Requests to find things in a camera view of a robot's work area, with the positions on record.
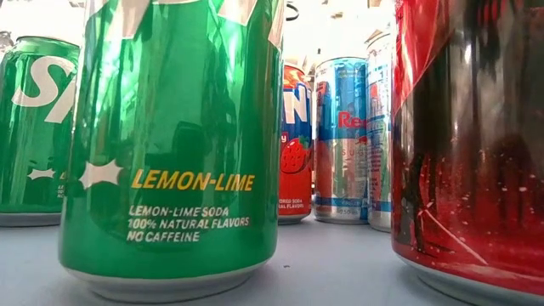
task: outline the red soda can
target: red soda can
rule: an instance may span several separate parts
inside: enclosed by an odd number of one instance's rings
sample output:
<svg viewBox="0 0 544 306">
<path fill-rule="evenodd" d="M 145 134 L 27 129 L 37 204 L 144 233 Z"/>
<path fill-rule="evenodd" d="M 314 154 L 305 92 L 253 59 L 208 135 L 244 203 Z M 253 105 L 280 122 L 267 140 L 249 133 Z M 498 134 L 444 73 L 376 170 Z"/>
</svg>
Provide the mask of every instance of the red soda can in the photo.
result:
<svg viewBox="0 0 544 306">
<path fill-rule="evenodd" d="M 544 305 L 544 3 L 397 1 L 393 247 L 478 305 Z"/>
<path fill-rule="evenodd" d="M 304 72 L 285 65 L 280 142 L 279 224 L 296 224 L 312 211 L 312 93 Z"/>
</svg>

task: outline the table surface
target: table surface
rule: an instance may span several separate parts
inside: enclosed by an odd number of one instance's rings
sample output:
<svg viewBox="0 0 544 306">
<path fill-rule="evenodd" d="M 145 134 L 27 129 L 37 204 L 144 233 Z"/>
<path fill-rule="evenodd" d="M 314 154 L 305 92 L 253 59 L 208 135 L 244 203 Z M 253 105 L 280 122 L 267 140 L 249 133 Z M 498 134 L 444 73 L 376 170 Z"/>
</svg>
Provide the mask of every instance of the table surface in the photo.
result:
<svg viewBox="0 0 544 306">
<path fill-rule="evenodd" d="M 0 228 L 0 305 L 116 306 L 57 260 L 58 227 Z M 465 306 L 422 284 L 391 250 L 389 234 L 312 217 L 281 226 L 278 248 L 248 282 L 184 306 Z"/>
</svg>

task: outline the strawberry image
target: strawberry image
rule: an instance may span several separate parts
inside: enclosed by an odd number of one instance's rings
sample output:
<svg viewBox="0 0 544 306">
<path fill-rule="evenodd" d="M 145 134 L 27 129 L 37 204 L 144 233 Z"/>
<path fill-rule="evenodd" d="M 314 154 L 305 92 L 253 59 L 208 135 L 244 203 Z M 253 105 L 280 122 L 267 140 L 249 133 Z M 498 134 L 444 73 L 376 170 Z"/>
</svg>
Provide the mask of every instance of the strawberry image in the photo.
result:
<svg viewBox="0 0 544 306">
<path fill-rule="evenodd" d="M 280 169 L 283 173 L 299 173 L 312 158 L 308 137 L 289 141 L 281 152 Z"/>
</svg>

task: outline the sprite logo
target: sprite logo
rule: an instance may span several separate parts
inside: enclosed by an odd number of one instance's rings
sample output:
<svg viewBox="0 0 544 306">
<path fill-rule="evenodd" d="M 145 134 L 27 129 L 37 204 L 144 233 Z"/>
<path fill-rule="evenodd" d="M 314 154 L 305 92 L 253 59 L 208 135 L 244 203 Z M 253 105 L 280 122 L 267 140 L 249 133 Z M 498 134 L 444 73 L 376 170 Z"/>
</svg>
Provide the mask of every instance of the sprite logo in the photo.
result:
<svg viewBox="0 0 544 306">
<path fill-rule="evenodd" d="M 36 83 L 40 94 L 37 97 L 30 97 L 23 92 L 23 88 L 19 85 L 15 89 L 15 94 L 11 101 L 15 105 L 22 107 L 40 107 L 53 103 L 59 97 L 59 87 L 48 71 L 52 65 L 62 68 L 67 76 L 76 68 L 68 59 L 58 56 L 43 56 L 36 59 L 31 65 L 31 78 Z M 48 113 L 45 122 L 63 122 L 74 105 L 75 94 L 76 78 L 74 77 L 65 91 L 60 93 L 59 99 Z"/>
<path fill-rule="evenodd" d="M 110 0 L 89 0 L 88 16 L 97 13 L 108 1 Z M 121 39 L 134 38 L 150 3 L 181 5 L 198 1 L 203 0 L 119 0 L 106 39 L 113 41 L 119 37 Z M 224 0 L 219 8 L 218 16 L 242 26 L 247 26 L 256 5 L 257 0 Z M 281 48 L 284 10 L 284 0 L 279 0 L 268 36 L 269 41 L 277 48 Z"/>
<path fill-rule="evenodd" d="M 304 84 L 298 83 L 297 89 L 298 98 L 294 91 L 283 93 L 283 108 L 286 113 L 286 123 L 295 124 L 295 112 L 298 114 L 300 121 L 308 122 L 308 99 L 310 94 Z"/>
</svg>

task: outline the white star graphic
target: white star graphic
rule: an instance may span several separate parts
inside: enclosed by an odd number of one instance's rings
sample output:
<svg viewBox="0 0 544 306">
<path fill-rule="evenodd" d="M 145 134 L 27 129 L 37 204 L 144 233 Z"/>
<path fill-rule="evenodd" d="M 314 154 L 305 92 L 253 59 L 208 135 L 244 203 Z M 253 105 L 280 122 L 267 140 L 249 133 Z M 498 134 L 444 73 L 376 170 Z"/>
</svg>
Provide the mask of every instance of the white star graphic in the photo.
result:
<svg viewBox="0 0 544 306">
<path fill-rule="evenodd" d="M 79 180 L 83 183 L 84 189 L 100 182 L 110 182 L 119 185 L 117 176 L 121 170 L 122 168 L 116 165 L 116 160 L 111 161 L 105 166 L 95 166 L 92 163 L 87 162 L 87 165 L 85 165 L 85 172 Z"/>
<path fill-rule="evenodd" d="M 39 179 L 39 178 L 52 178 L 53 174 L 54 174 L 53 169 L 47 169 L 45 171 L 32 169 L 32 172 L 28 174 L 27 177 L 31 178 L 32 180 Z"/>
</svg>

